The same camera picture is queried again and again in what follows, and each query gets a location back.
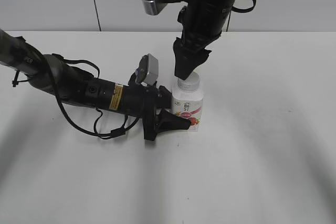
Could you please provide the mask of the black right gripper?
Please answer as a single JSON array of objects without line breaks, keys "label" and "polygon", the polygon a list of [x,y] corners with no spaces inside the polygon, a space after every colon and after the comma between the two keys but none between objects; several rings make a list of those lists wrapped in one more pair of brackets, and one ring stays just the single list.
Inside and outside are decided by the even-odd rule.
[{"label": "black right gripper", "polygon": [[208,59],[212,51],[205,47],[220,37],[230,11],[230,6],[205,0],[192,0],[180,10],[177,21],[183,31],[181,39],[177,37],[173,44],[176,77],[185,80]]}]

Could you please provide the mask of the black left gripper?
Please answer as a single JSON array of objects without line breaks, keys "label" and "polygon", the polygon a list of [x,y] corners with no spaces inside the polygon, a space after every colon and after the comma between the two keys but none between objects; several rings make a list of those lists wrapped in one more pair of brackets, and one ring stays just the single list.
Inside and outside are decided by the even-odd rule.
[{"label": "black left gripper", "polygon": [[129,84],[123,91],[122,108],[125,109],[125,119],[134,117],[134,121],[126,126],[128,131],[139,120],[142,120],[145,140],[154,141],[160,133],[177,130],[188,130],[191,126],[189,119],[176,116],[165,109],[172,107],[172,93],[165,86],[143,86]]}]

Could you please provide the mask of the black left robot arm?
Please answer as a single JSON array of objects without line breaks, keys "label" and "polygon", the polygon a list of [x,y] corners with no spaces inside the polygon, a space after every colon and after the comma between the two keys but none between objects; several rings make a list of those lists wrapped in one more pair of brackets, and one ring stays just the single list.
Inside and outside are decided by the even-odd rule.
[{"label": "black left robot arm", "polygon": [[[76,65],[80,63],[99,69],[88,60],[68,60],[59,54],[43,55],[22,36],[13,37],[1,31],[1,64],[16,71],[12,85],[16,87],[20,83],[18,76],[23,73],[32,87],[56,98],[63,116],[78,131],[109,140],[126,135],[142,120],[144,139],[155,141],[159,133],[187,130],[191,126],[190,120],[169,112],[172,93],[166,87],[156,85],[159,62],[153,55],[141,58],[127,85],[94,76],[78,68]],[[88,131],[69,117],[65,104],[93,108],[99,113],[119,113],[125,121],[132,116],[134,121],[109,133],[99,133],[96,127]]]}]

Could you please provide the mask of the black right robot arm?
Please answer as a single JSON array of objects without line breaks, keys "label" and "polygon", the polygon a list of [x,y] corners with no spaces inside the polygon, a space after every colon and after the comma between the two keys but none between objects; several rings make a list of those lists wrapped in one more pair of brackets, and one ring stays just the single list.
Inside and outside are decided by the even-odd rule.
[{"label": "black right robot arm", "polygon": [[176,77],[185,80],[207,59],[206,47],[217,40],[235,0],[189,0],[178,15],[183,30],[173,44]]}]

